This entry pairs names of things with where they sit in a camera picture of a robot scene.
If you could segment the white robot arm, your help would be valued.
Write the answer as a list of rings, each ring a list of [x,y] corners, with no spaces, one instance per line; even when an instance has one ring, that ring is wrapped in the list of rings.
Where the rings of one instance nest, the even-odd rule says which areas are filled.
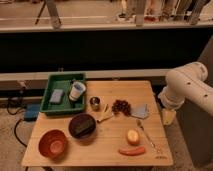
[[[188,99],[213,117],[213,87],[205,83],[207,67],[201,62],[192,62],[171,69],[166,73],[166,86],[159,93],[164,125],[170,125],[177,110]]]

